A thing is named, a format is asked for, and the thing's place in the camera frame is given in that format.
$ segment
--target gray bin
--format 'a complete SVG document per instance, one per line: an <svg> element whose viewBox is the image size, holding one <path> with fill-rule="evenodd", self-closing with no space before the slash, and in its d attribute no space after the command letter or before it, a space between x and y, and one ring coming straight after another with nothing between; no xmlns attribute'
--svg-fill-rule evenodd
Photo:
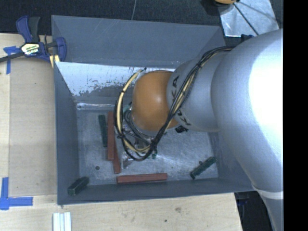
<svg viewBox="0 0 308 231"><path fill-rule="evenodd" d="M159 143L156 159L133 162L119 174L166 172L168 180L117 185L99 129L98 115L113 111L134 72L145 67L173 71L207 50L224 46L220 27L53 16L52 36L64 37L67 44L65 61L54 66L58 204L253 190L219 132L178 134L172 129ZM131 91L125 103L131 101ZM116 144L122 156L119 139ZM192 180L190 171L209 156L217 162ZM90 179L86 188L68 195L68 187L83 176Z"/></svg>

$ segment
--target bin floor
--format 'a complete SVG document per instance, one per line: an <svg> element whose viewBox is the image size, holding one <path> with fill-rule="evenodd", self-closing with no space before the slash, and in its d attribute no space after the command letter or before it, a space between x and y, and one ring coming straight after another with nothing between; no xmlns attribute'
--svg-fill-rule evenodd
<svg viewBox="0 0 308 231"><path fill-rule="evenodd" d="M79 172L80 176L90 178L89 185L116 184L119 175L167 173L168 180L190 180L189 173L213 156L208 133L186 131L177 133L168 130L158 144L158 154L155 159L137 162L133 161L120 174L114 174L111 161L107 160L107 147L103 147L99 115L107 117L107 110L77 110ZM116 139L119 158L125 154L120 139ZM198 179L217 178L216 164L210 166L198 176Z"/></svg>

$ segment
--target wooden table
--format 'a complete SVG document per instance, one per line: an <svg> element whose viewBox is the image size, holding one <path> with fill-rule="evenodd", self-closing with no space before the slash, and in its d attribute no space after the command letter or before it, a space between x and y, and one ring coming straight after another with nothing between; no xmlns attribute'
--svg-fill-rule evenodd
<svg viewBox="0 0 308 231"><path fill-rule="evenodd" d="M18 34L0 34L0 57L22 44ZM51 231L55 212L71 212L73 231L243 230L233 193L57 205L51 65L25 57L11 65L7 75L0 64L0 185L9 176L9 196L34 198L33 206L0 210L0 230Z"/></svg>

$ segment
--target silver cylinder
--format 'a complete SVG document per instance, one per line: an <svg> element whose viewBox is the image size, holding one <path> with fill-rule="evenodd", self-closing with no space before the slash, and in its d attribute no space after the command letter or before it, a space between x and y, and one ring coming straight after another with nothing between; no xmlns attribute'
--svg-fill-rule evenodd
<svg viewBox="0 0 308 231"><path fill-rule="evenodd" d="M213 77L218 127L262 196L276 231L283 230L282 34L276 30L234 48ZM281 194L272 200L271 193Z"/></svg>
<svg viewBox="0 0 308 231"><path fill-rule="evenodd" d="M188 99L174 117L183 127L194 131L217 132L219 130L211 103L211 82L217 66L226 54L221 52L211 58L198 73ZM198 58L182 64L171 75L167 85L169 107L186 76L199 60Z"/></svg>

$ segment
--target blue tape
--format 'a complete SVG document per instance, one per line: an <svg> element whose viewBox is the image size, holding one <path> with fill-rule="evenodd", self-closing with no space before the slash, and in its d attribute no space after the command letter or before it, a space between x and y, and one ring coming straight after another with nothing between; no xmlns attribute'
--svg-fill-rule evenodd
<svg viewBox="0 0 308 231"><path fill-rule="evenodd" d="M19 49L16 46L4 47L3 50L5 51L5 53L7 53L8 56L11 55L12 53L21 52L21 49ZM10 72L11 72L11 60L8 60L6 64L6 74L8 75Z"/></svg>
<svg viewBox="0 0 308 231"><path fill-rule="evenodd" d="M9 198L9 178L2 178L0 210L8 210L14 206L32 206L33 197Z"/></svg>

